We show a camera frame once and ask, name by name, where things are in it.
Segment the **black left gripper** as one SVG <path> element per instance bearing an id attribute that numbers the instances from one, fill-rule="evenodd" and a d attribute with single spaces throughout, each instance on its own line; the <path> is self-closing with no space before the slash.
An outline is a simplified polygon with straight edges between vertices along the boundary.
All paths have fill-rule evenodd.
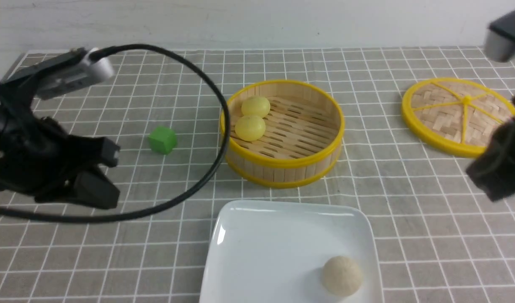
<path id="1" fill-rule="evenodd" d="M 120 146 L 106 137 L 69 134 L 51 117 L 38 118 L 31 105 L 35 77 L 0 82 L 0 191 L 35 197 L 35 202 L 115 209 L 120 190 L 98 169 L 116 167 Z"/>

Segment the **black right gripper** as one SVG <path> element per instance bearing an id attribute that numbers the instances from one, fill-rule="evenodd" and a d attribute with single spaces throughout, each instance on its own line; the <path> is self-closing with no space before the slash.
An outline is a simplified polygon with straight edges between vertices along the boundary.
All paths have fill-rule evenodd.
<path id="1" fill-rule="evenodd" d="M 492 202 L 515 194 L 515 116 L 494 131 L 488 147 L 466 173 Z"/>

